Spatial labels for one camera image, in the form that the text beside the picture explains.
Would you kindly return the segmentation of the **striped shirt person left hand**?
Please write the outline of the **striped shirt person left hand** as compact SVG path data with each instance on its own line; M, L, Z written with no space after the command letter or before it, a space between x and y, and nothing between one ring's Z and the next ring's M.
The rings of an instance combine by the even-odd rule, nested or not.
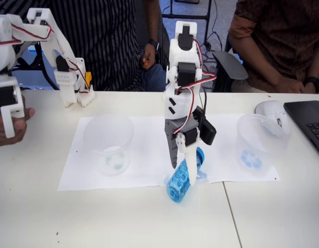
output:
M155 47L151 44L147 44L145 46L145 49L143 51L143 54L141 55L141 67L144 70L151 69L156 62L156 50Z

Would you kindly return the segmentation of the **striped shirt person right hand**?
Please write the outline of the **striped shirt person right hand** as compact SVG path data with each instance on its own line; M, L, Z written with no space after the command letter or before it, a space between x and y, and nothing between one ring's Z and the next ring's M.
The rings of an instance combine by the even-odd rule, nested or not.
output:
M13 145L23 140L27 130L27 121L30 120L35 115L35 109L32 107L30 108L25 107L24 114L25 116L23 118L12 118L15 136L12 138L7 138L5 135L2 115L0 112L0 147L6 146L6 145Z

